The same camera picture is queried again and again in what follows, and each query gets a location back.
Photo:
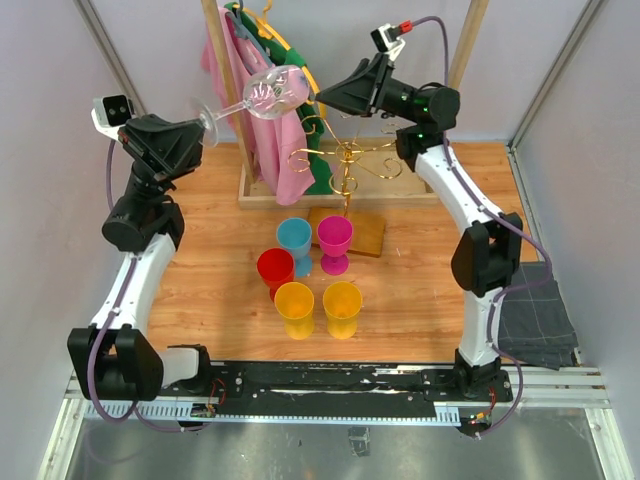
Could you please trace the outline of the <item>clear wine glass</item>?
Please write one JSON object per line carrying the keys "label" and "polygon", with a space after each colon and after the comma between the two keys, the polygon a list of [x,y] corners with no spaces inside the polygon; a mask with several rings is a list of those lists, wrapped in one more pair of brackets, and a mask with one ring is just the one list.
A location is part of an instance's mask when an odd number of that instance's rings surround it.
{"label": "clear wine glass", "polygon": [[190,105],[194,117],[204,129],[201,144],[214,147],[218,143],[217,124],[224,118],[247,111],[255,118],[274,120],[304,104],[312,93],[302,69],[293,65],[270,67],[253,74],[242,89],[240,99],[218,110],[199,99]]}

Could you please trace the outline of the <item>blue plastic goblet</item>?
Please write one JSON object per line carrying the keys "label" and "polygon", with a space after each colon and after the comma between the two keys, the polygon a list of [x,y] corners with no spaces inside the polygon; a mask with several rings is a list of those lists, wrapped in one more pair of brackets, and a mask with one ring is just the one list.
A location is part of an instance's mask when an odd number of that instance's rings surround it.
{"label": "blue plastic goblet", "polygon": [[280,247],[293,256],[295,276],[309,276],[313,267],[310,257],[312,228],[309,222],[300,217],[284,220],[276,230],[276,239]]}

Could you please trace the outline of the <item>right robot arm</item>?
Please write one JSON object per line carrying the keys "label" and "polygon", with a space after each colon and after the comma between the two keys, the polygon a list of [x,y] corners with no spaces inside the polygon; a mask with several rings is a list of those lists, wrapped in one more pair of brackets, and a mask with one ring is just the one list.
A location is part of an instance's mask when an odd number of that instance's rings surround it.
{"label": "right robot arm", "polygon": [[495,349],[501,295],[519,268],[523,222],[481,192],[448,144],[459,92],[437,82],[413,87],[392,75],[388,55],[378,53],[316,99],[348,115],[381,112],[409,121],[396,132],[397,156],[431,187],[460,233],[451,270],[464,292],[464,330],[448,383],[463,399],[474,400],[493,389],[501,372]]}

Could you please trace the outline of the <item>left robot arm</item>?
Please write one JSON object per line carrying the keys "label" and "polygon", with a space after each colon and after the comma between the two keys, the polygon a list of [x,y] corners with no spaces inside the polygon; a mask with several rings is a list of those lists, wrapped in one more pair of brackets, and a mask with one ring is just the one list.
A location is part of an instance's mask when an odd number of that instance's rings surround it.
{"label": "left robot arm", "polygon": [[206,125],[169,122],[155,114],[110,121],[93,110],[96,130],[132,158],[124,194],[102,226],[123,263],[89,325],[73,329],[67,348],[83,395],[94,401],[151,401],[179,382],[190,394],[214,383],[201,345],[157,351],[146,337],[160,281],[180,246],[185,221],[170,196],[175,180],[202,163]]}

